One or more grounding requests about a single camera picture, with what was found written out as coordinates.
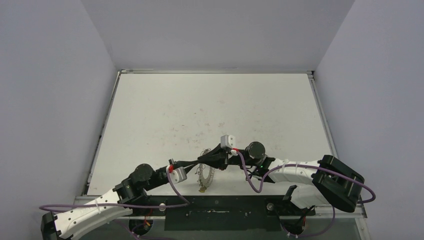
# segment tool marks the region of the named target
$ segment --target white board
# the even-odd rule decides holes
[[[237,146],[264,144],[266,154],[291,161],[330,154],[306,74],[122,74],[88,189],[102,195],[140,164],[193,161],[231,134]],[[199,192],[196,169],[176,185],[183,195],[256,195],[238,166],[216,170]],[[292,183],[265,183],[263,195],[284,195]],[[174,195],[163,185],[151,195]]]

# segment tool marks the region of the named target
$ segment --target wall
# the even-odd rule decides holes
[[[424,236],[423,12],[422,0],[355,1],[315,72],[340,159],[377,194],[375,240]]]
[[[81,0],[120,69],[313,70],[354,0]]]
[[[79,0],[0,0],[1,239],[81,193],[116,73]]]

